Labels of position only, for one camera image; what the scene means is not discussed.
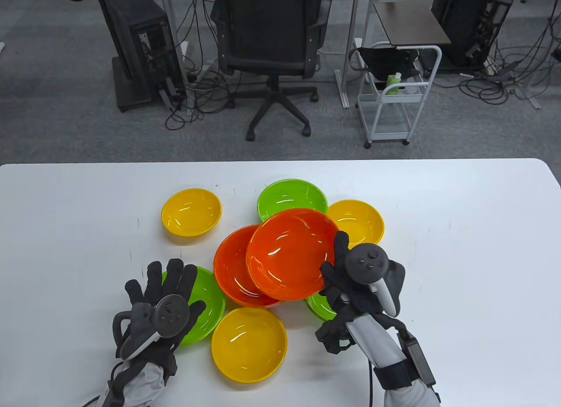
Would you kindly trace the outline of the person's right hand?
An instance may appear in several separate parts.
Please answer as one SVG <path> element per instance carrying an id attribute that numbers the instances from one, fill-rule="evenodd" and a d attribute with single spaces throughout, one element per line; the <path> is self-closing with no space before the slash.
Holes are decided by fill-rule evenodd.
<path id="1" fill-rule="evenodd" d="M 357 343 L 347 324 L 362 315 L 370 315 L 383 329 L 394 328 L 408 339 L 405 325 L 397 319 L 399 300 L 405 280 L 405 268 L 390 259 L 376 244 L 363 243 L 349 249 L 349 236 L 337 231 L 334 261 L 320 267 L 325 296 L 335 318 L 324 322 L 315 332 L 328 353 L 338 354 Z"/>

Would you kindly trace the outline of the person's left hand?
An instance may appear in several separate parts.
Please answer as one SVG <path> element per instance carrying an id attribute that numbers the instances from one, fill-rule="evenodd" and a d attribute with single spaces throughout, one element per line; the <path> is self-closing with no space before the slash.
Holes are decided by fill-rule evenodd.
<path id="1" fill-rule="evenodd" d="M 149 365 L 164 382 L 176 374 L 176 350 L 206 309 L 204 301 L 190 302 L 197 277 L 195 265 L 174 258 L 166 271 L 159 261 L 148 265 L 145 289 L 137 280 L 126 283 L 131 307 L 114 316 L 112 332 L 116 358 L 128 368 L 113 378 L 115 391 L 124 391 Z"/>

